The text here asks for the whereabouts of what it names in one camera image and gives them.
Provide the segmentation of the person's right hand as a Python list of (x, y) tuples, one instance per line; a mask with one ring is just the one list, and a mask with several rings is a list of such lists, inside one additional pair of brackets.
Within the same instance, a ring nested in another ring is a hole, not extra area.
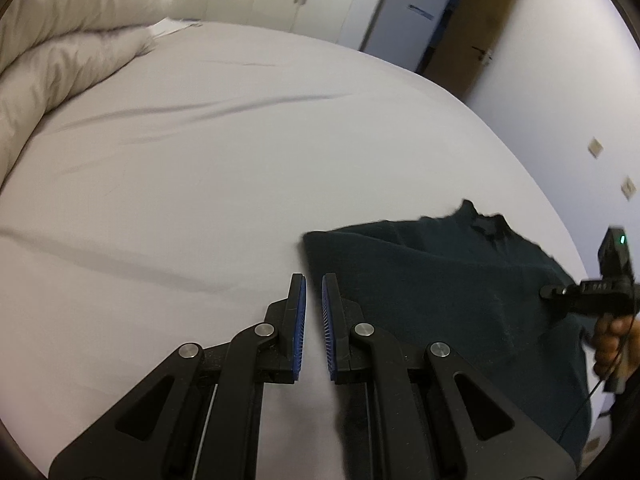
[(591, 345), (594, 349), (593, 371), (600, 378), (612, 372), (614, 364), (620, 360), (618, 350), (625, 339), (627, 365), (625, 377), (629, 378), (639, 367), (639, 321), (634, 316), (598, 318)]

